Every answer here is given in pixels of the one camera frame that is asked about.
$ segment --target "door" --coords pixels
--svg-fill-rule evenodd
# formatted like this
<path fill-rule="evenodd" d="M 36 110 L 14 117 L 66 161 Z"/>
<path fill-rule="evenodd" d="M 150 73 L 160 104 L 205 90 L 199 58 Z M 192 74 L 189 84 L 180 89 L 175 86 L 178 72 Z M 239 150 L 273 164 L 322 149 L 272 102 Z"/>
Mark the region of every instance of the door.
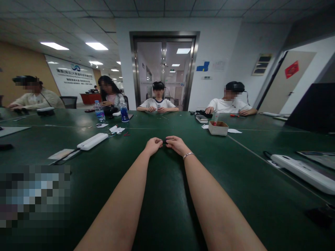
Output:
<path fill-rule="evenodd" d="M 155 98 L 152 83 L 165 84 L 164 98 L 187 111 L 195 38 L 135 38 L 136 105 Z"/>
<path fill-rule="evenodd" d="M 288 51 L 259 112 L 279 114 L 316 52 Z"/>

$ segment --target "long black hair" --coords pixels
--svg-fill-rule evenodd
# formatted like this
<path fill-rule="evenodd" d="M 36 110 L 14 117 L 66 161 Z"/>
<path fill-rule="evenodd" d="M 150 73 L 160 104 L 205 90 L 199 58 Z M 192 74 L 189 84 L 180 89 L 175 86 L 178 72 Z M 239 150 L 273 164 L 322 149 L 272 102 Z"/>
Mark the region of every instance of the long black hair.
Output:
<path fill-rule="evenodd" d="M 105 84 L 112 86 L 114 94 L 122 94 L 116 84 L 111 80 L 109 76 L 101 76 L 98 80 L 98 85 L 101 87 L 101 81 L 104 81 Z M 103 88 L 100 88 L 100 94 L 102 101 L 106 101 L 107 92 Z"/>

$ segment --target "red desk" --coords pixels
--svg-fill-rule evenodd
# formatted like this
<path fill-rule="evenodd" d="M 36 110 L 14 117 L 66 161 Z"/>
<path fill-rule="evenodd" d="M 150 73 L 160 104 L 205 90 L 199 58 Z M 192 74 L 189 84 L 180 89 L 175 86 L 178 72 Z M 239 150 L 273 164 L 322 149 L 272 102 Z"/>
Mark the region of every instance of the red desk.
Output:
<path fill-rule="evenodd" d="M 89 93 L 89 94 L 83 93 L 83 94 L 80 94 L 80 96 L 85 105 L 94 105 L 94 101 L 96 100 L 99 100 L 99 102 L 102 102 L 100 93 Z"/>

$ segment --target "red decoration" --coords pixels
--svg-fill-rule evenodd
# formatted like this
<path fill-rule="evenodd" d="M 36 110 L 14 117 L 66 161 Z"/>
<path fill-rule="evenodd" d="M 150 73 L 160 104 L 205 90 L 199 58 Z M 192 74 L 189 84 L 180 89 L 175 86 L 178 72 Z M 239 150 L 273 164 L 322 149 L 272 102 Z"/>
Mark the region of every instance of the red decoration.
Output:
<path fill-rule="evenodd" d="M 295 61 L 291 64 L 288 68 L 285 69 L 285 76 L 286 79 L 292 77 L 295 73 L 299 71 L 299 64 L 298 61 Z"/>

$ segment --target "person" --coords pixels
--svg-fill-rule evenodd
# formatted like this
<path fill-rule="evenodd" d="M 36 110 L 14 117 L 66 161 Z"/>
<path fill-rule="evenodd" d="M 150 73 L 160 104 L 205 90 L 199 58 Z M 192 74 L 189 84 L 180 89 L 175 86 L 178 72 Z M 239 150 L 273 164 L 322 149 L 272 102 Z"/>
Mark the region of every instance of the person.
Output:
<path fill-rule="evenodd" d="M 138 111 L 154 112 L 157 110 L 159 113 L 179 111 L 179 108 L 176 107 L 170 100 L 162 98 L 165 89 L 163 82 L 154 82 L 152 84 L 152 89 L 156 98 L 148 98 L 137 108 Z"/>
<path fill-rule="evenodd" d="M 102 106 L 119 108 L 120 98 L 123 98 L 123 95 L 111 78 L 101 76 L 98 85 L 100 86 Z"/>
<path fill-rule="evenodd" d="M 167 147 L 183 157 L 191 198 L 208 250 L 266 250 L 242 213 L 181 138 Z M 139 222 L 149 159 L 163 142 L 150 139 L 120 180 L 75 251 L 131 250 Z"/>
<path fill-rule="evenodd" d="M 17 76 L 13 78 L 16 85 L 21 85 L 25 90 L 30 93 L 24 94 L 22 97 L 11 103 L 8 108 L 14 109 L 27 109 L 36 110 L 45 107 L 65 108 L 63 101 L 60 97 L 43 87 L 43 82 L 37 77 L 33 76 Z"/>
<path fill-rule="evenodd" d="M 209 102 L 205 113 L 238 113 L 240 116 L 249 116 L 257 113 L 257 110 L 247 105 L 236 97 L 244 92 L 244 84 L 241 82 L 229 82 L 224 88 L 222 99 L 213 99 Z"/>

